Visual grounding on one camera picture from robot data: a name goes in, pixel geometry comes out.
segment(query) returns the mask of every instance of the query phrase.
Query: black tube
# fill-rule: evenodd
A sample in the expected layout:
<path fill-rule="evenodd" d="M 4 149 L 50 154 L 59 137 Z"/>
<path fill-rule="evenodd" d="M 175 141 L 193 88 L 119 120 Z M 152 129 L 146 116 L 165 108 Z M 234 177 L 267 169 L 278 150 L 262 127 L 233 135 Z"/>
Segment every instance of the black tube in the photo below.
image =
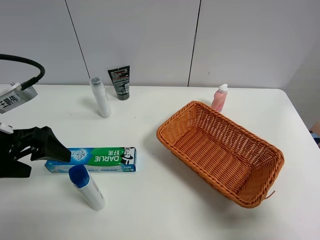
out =
<path fill-rule="evenodd" d="M 7 55 L 7 54 L 0 54 L 0 60 L 8 60 L 13 62 L 19 62 L 24 64 L 32 65 L 40 70 L 40 73 L 38 76 L 35 76 L 28 81 L 25 81 L 21 83 L 21 90 L 25 90 L 29 87 L 31 87 L 33 84 L 36 84 L 44 75 L 45 75 L 45 68 L 37 63 L 36 61 L 30 60 L 28 58 L 20 57 L 20 56 L 13 56 L 13 55 Z"/>
<path fill-rule="evenodd" d="M 127 100 L 130 97 L 129 80 L 130 66 L 124 66 L 112 70 L 108 70 L 112 84 L 114 86 L 116 96 L 119 100 Z"/>

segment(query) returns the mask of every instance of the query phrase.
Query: pink bottle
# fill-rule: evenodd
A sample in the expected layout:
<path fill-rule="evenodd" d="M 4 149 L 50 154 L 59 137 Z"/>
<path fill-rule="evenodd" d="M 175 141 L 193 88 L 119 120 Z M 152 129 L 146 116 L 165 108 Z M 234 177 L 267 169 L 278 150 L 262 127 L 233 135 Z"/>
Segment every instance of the pink bottle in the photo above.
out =
<path fill-rule="evenodd" d="M 228 94 L 228 84 L 221 85 L 218 91 L 216 91 L 213 96 L 214 98 L 211 104 L 211 108 L 220 113 L 222 111 L 222 108 L 224 107 L 227 94 Z"/>

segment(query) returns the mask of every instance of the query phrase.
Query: darlie logo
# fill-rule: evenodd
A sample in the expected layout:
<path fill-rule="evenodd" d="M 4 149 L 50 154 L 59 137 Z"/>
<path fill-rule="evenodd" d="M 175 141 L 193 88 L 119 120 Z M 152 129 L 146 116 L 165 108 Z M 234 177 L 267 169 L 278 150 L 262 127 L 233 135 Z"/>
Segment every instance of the darlie logo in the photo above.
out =
<path fill-rule="evenodd" d="M 112 161 L 119 161 L 119 156 L 95 156 L 94 162 L 112 162 Z"/>

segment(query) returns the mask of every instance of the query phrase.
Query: wicker basket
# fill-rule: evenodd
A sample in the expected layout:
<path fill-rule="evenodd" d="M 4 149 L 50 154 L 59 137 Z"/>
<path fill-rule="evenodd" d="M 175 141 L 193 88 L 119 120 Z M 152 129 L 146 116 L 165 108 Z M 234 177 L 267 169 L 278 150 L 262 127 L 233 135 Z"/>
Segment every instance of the wicker basket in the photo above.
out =
<path fill-rule="evenodd" d="M 156 136 L 212 188 L 244 208 L 265 199 L 285 162 L 275 146 L 198 101 L 176 112 Z"/>

